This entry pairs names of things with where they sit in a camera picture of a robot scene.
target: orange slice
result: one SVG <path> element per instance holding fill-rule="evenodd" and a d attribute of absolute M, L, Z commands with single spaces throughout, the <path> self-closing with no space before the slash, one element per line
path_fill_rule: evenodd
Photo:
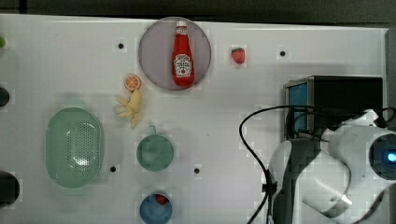
<path fill-rule="evenodd" d="M 125 80 L 125 87 L 130 91 L 134 91 L 140 88 L 142 81 L 138 76 L 128 76 Z"/>

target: red ketchup bottle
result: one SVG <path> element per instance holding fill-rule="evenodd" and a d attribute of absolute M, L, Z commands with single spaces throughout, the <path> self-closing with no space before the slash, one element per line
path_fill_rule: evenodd
<path fill-rule="evenodd" d="M 187 24 L 184 21 L 177 22 L 172 74 L 179 87 L 190 87 L 194 83 L 194 65 L 187 34 Z"/>

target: white table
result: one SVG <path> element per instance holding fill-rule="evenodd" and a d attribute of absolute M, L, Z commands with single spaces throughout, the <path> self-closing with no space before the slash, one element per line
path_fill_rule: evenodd
<path fill-rule="evenodd" d="M 191 90 L 164 91 L 145 78 L 137 58 L 139 39 L 154 22 L 0 15 L 0 35 L 7 39 L 0 84 L 11 93 L 0 112 L 0 169 L 12 172 L 22 189 L 0 210 L 0 223 L 141 223 L 139 204 L 156 189 L 172 195 L 173 224 L 246 223 L 262 199 L 263 175 L 242 146 L 241 120 L 283 104 L 282 85 L 290 79 L 385 78 L 385 29 L 198 22 L 212 46 L 208 74 Z M 247 67 L 233 66 L 232 45 L 247 46 Z M 286 57 L 278 56 L 281 50 Z M 127 94 L 128 73 L 144 81 L 142 121 L 134 130 L 114 112 L 116 97 Z M 100 174 L 71 190 L 47 174 L 44 140 L 50 118 L 76 99 L 103 124 L 106 155 Z M 265 164 L 280 142 L 281 118 L 280 111 L 268 112 L 247 124 L 247 140 Z M 159 173 L 142 170 L 135 157 L 150 124 L 177 151 Z M 112 165 L 116 173 L 109 172 Z M 386 208 L 380 217 L 388 216 Z M 331 223 L 309 208 L 307 218 Z"/>

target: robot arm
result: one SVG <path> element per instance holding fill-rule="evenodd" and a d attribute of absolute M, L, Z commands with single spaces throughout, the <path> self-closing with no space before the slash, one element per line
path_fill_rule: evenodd
<path fill-rule="evenodd" d="M 277 183 L 270 202 L 275 223 L 304 223 L 302 203 L 337 223 L 355 223 L 369 212 L 396 183 L 396 133 L 375 127 L 376 119 L 368 110 L 325 132 L 321 144 L 293 139 L 280 145 L 269 167 Z"/>

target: strawberry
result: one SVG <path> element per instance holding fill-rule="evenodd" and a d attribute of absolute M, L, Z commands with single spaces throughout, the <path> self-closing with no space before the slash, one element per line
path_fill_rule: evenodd
<path fill-rule="evenodd" d="M 157 200 L 157 203 L 161 205 L 165 205 L 168 202 L 168 200 L 161 194 L 156 194 L 155 199 Z"/>
<path fill-rule="evenodd" d="M 245 62 L 246 55 L 245 55 L 244 49 L 241 49 L 241 48 L 233 49 L 231 51 L 231 56 L 233 57 L 233 60 L 236 63 L 241 64 L 241 63 Z"/>

